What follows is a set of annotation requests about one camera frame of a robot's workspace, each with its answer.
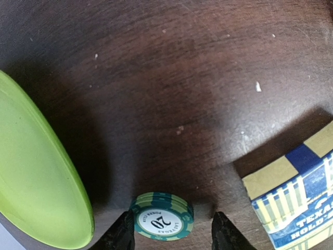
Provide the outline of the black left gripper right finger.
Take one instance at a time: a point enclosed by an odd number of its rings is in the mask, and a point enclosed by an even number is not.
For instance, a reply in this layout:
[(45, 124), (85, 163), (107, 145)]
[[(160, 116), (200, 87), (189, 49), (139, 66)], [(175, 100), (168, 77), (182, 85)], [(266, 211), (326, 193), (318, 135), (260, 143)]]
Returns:
[(221, 211), (213, 216), (211, 235), (212, 250), (256, 250)]

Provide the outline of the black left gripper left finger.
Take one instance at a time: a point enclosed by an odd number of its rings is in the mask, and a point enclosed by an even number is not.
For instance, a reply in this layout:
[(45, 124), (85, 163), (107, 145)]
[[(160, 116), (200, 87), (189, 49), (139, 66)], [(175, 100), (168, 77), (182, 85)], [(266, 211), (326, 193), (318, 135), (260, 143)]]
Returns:
[(97, 250), (134, 250), (134, 214), (125, 211), (93, 245)]

